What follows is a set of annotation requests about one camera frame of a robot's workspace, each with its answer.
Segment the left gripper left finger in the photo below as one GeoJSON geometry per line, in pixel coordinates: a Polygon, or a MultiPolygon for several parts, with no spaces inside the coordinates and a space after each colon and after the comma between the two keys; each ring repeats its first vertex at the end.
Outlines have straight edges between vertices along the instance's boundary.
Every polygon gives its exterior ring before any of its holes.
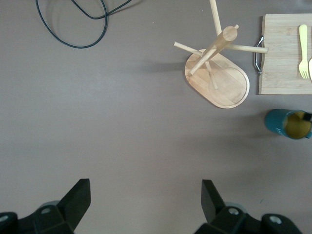
{"type": "Polygon", "coordinates": [[[15,212],[0,214],[2,234],[73,234],[91,204],[90,179],[80,179],[57,203],[39,207],[22,219],[15,212]]]}

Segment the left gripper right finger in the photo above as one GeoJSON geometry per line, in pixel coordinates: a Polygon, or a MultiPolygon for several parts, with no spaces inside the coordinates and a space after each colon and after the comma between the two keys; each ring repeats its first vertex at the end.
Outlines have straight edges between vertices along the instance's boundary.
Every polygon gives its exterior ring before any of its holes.
{"type": "Polygon", "coordinates": [[[300,234],[300,229],[280,214],[264,214],[261,220],[251,217],[236,205],[227,205],[211,180],[201,184],[201,207],[206,223],[196,234],[300,234]]]}

